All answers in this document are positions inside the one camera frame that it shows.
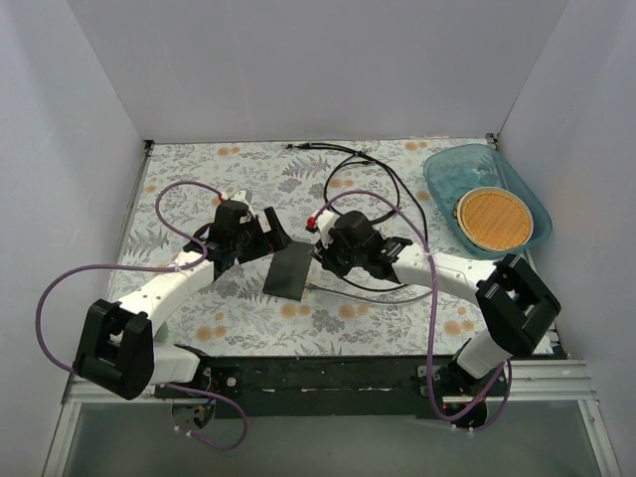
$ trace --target floral pattern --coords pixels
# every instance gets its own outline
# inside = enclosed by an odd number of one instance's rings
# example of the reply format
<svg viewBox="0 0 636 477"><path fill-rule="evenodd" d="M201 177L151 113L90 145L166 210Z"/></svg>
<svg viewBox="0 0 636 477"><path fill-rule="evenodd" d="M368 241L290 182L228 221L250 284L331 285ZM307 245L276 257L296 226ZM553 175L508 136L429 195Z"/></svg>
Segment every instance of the floral pattern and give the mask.
<svg viewBox="0 0 636 477"><path fill-rule="evenodd" d="M428 138L346 144L364 149L396 169L426 212L433 251L469 256L432 201L422 163L435 152L470 143L485 141ZM257 212L273 206L294 239L314 242L316 237L305 231L307 218L322 205L324 181L345 157L336 151L287 150L277 142L156 145L149 158L123 263L167 265L180 251L183 239L161 226L154 214L154 202L162 188L184 179L211 184L228 195L250 189ZM344 168L330 183L328 195L353 189L372 190L395 199L393 183L377 166ZM400 197L401 209L420 225L415 205L406 194L401 193ZM173 225L193 232L214 219L218 203L209 192L185 186L165 196L162 211ZM345 197L337 206L342 211L360 210L370 218L387 210L379 201L365 196ZM381 228L386 235L416 241L412 230L399 218L386 221ZM430 298L402 306L375 305L305 290L302 301L296 303L262 293L270 262L271 256L234 266L177 310L167 323L167 333L158 333L157 339L167 344L191 345L213 356L426 353ZM354 270L350 278L366 286L387 286L362 270ZM140 272L116 272L111 298L133 291L148 279ZM322 270L317 262L311 265L308 282L359 294L357 289ZM424 291L425 288L412 286L374 297L390 300ZM477 307L440 294L434 353L454 354L484 328ZM549 341L544 339L538 353L551 352Z"/></svg>

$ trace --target metal frame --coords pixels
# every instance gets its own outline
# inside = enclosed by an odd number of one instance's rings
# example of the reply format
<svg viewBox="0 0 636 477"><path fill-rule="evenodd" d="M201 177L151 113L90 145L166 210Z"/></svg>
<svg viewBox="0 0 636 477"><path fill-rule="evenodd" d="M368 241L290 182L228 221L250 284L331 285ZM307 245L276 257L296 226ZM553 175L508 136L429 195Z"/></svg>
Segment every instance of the metal frame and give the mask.
<svg viewBox="0 0 636 477"><path fill-rule="evenodd" d="M149 162L148 159L152 154L152 144L146 147L145 153L136 188L131 198L130 208L122 228L122 237L119 243L120 255L125 249L126 232L132 223L134 207L141 190L140 185L143 183L143 177ZM528 252L526 252L526 258L531 267L536 269L533 258ZM558 343L557 329L552 327L550 333L552 333L551 341ZM63 475L71 451L82 403L198 402L197 399L190 398L158 399L154 396L155 391L155 387L148 387L137 399L126 401L97 385L77 377L71 377L43 475L46 477ZM501 397L488 397L488 400L500 399ZM514 361L510 399L524 401L577 400L601 474L603 476L620 475L616 458L598 410L596 393L587 375L584 361L558 359ZM445 400L448 402L462 401L462 398L449 397Z"/></svg>

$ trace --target transparent blue container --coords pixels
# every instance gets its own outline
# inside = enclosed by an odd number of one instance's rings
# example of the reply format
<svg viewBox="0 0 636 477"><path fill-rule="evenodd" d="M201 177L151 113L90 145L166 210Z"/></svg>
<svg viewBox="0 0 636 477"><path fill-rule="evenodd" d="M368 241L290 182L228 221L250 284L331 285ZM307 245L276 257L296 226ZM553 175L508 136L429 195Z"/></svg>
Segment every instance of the transparent blue container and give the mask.
<svg viewBox="0 0 636 477"><path fill-rule="evenodd" d="M553 221L535 194L515 172L513 166L495 149L482 144L453 147L430 156L424 162L428 191L442 215L464 246L480 258L498 258L537 246L550 236ZM519 197L533 215L533 235L527 243L506 251L489 251L468 239L453 217L460 197L479 187L499 187Z"/></svg>

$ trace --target gray wall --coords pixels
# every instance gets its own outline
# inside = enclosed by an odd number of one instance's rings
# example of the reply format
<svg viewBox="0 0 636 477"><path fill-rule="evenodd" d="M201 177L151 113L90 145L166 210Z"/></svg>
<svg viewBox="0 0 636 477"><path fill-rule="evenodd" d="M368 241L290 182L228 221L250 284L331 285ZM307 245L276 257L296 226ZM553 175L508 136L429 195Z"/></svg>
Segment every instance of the gray wall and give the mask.
<svg viewBox="0 0 636 477"><path fill-rule="evenodd" d="M635 0L570 0L501 136L555 221L537 263L626 476L636 475L635 26Z"/></svg>
<svg viewBox="0 0 636 477"><path fill-rule="evenodd" d="M483 136L566 0L69 0L144 138Z"/></svg>
<svg viewBox="0 0 636 477"><path fill-rule="evenodd" d="M115 259L142 142L64 0L0 0L0 475L40 475L67 374L34 334L68 268ZM108 276L71 279L45 334L69 363Z"/></svg>

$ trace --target purple cable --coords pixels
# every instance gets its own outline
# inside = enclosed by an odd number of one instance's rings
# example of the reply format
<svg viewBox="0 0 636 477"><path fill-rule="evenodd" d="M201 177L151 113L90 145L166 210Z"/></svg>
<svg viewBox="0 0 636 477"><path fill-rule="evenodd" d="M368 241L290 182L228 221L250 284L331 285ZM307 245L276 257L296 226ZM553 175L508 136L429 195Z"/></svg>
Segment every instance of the purple cable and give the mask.
<svg viewBox="0 0 636 477"><path fill-rule="evenodd" d="M345 197L345 196L350 196L350 195L367 195L367 196L371 196L371 197L375 197L376 199L379 199L380 201L384 202L385 204L387 204L389 207L393 208L394 211L396 211L396 214L398 214L400 217L402 217L402 219L408 224L409 227L411 227L413 229L413 231L415 232L415 234L417 235L417 237L419 238L419 240L421 241L422 247L424 248L424 251L426 251L426 253L428 253L428 263L430 264L430 276L432 279L432 302L431 302L431 306L430 306L430 323L428 325L428 350L426 352L426 390L427 390L427 394L428 394L428 401L433 409L433 412L435 412L435 414L437 415L437 417L439 417L442 420L448 421L448 422L452 422L454 420L460 419L462 418L464 415L466 415L468 412L470 412L471 410L473 410L475 408L476 405L478 405L481 400L486 396L486 394L488 393L488 391L492 388L492 386L495 384L495 382L498 380L498 378L501 376L501 374L503 373L504 370L504 364L502 363L501 365L499 365L499 367L497 368L497 370L495 371L495 373L493 374L493 376L491 377L491 379L488 381L488 383L486 384L486 386L484 387L483 390L481 390L481 392L472 400L470 401L470 403L464 408L462 409L460 412L457 412L456 414L453 415L446 415L444 414L441 410L439 410L439 407L437 407L437 402L435 401L435 395L434 395L434 389L433 389L433 345L435 343L435 321L437 319L437 295L439 292L439 285L437 283L437 269L435 268L435 262L433 261L433 257L430 253L430 248L428 247L428 242L426 241L426 238L424 238L424 235L422 234L422 232L419 231L419 229L415 226L415 224L412 222L411 219L409 219L404 212L402 212L400 209L398 209L398 207L396 207L393 203L391 203L389 200L385 199L384 197L382 197L379 194L376 194L375 192L370 192L370 191L362 191L362 190L357 190L357 191L348 191L348 192L343 192L341 194L338 194L337 196L331 198L329 201L327 201L327 203L325 203L316 213L315 216L313 216L314 219L318 219L318 217L325 212L325 210L335 201L337 201L338 199ZM510 363L510 360L508 361L508 386L506 388L506 393L504 395L504 399L502 400L502 403L499 407L499 409L497 410L497 412L495 413L495 415L493 416L493 418L485 423L484 425L477 427L473 430L482 430L485 429L486 427L490 426L500 415L501 412L503 410L503 408L506 405L506 402L508 401L508 397L510 396L510 384L512 382L512 378L513 378L513 374L512 374L512 365Z"/></svg>
<svg viewBox="0 0 636 477"><path fill-rule="evenodd" d="M48 296L51 294L51 292L53 291L53 289L58 286L58 284L65 280L66 278L69 278L72 275L75 275L76 273L80 273L81 271L89 271L89 270L124 270L124 271L144 271L144 272L153 272L153 273L174 273L176 271L181 271L181 270L188 270L190 268L193 268L195 266L197 266L198 264L202 263L207 255L208 255L208 249L206 248L206 246L204 245L204 243L202 241L200 241L198 238L195 238L193 236L190 236L189 234L186 234L185 232L180 231L179 229L177 229L176 227L172 226L170 223L168 223L168 221L166 221L166 219L163 217L163 215L161 214L161 210L159 208L160 204L161 204L161 200L163 199L163 197L166 195L166 193L168 193L168 191L171 191L172 189L179 187L179 186L197 186L197 187L201 187L203 189L206 189L210 192L214 192L215 194L217 194L217 196L219 196L219 198L222 196L221 192L218 191L217 189L215 189L214 187L211 187L207 184L203 184L201 182L196 182L196 181L179 181L179 182L175 182L173 184L170 184L168 186L166 186L166 188L161 191L159 193L159 195L157 196L157 199L155 201L155 213L157 214L157 218L159 219L159 221L170 231L174 232L175 234L177 234L178 236L183 237L184 239L188 239L193 241L194 243L197 243L200 247L201 250L203 251L202 255L197 258L195 261L190 262L190 263L186 263L183 266L180 266L179 269L177 270L174 266L136 266L136 265L118 265L118 264L111 264L111 263L98 263L98 264L93 264L93 265L84 265L84 266L79 266L77 268L73 268L72 270L69 270L65 273L63 273L62 275L60 275L59 277L57 277L55 280L53 280L51 282L51 284L49 286L47 286L47 288L44 290L44 292L42 293L42 296L40 297L40 300L38 301L38 306L36 308L36 337L38 338L38 344L40 345L40 348L42 349L42 352L45 354L45 356L47 358L49 358L49 361L51 361L54 365L56 365L58 368L62 368L64 371L68 372L68 373L72 373L73 372L73 368L71 368L69 365L66 365L64 363L62 363L60 360L58 360L53 353L51 353L51 350L49 350L49 347L47 346L47 344L44 341L44 336L42 334L42 310L44 308L44 304L47 301ZM183 391L185 393L196 393L198 395L203 395L203 396L208 396L210 398L216 398L218 400L222 400L223 402L228 403L229 405L231 405L232 407L236 408L238 410L238 413L240 414L240 417L243 420L243 432L242 435L240 436L239 440L237 442L235 442L232 445L220 445L217 444L213 441L211 441L210 439L207 439L206 437L197 434L196 432L192 432L192 435L201 440L202 442L205 442L208 445L211 445L217 449L221 449L221 450L231 450L236 448L238 445L240 445L243 440L245 439L245 435L247 434L247 416L245 415L245 412L242 410L242 408L233 400L228 399L227 397L223 397L220 395L216 395L214 393L209 393L209 392L205 392L205 391L197 391L197 390L190 390L188 388L182 388L180 386L176 386L176 385L166 385L166 387L168 388L172 388L174 390L177 391Z"/></svg>
<svg viewBox="0 0 636 477"><path fill-rule="evenodd" d="M197 440L200 440L204 444L208 444L211 447L214 447L215 449L219 449L219 450L236 449L245 440L245 437L247 436L247 414L245 414L245 411L242 410L242 407L240 407L240 405L238 405L233 400L231 400L231 399L229 399L229 398L227 398L225 396L217 395L216 393L210 393L209 391L191 390L190 388L184 388L183 386L177 386L177 385L173 385L173 384L165 385L164 387L165 388L170 388L171 390L180 391L182 393L188 393L189 394L189 393L194 392L197 395L201 395L201 396L205 396L205 397L208 397L208 398L214 398L214 399L217 399L217 400L221 400L221 401L225 402L226 404L231 405L234 409L236 409L238 411L238 414L240 415L240 418L242 419L242 433L241 433L240 437L237 439L237 441L234 444L230 444L230 445L217 444L215 441L210 440L208 437L206 437L206 436L204 436L204 435L202 435L199 432L196 432L194 430L184 430L183 432L185 432L186 435L191 435L192 437L194 437ZM177 425L176 422L174 421L174 417L172 419L172 422L175 425Z"/></svg>

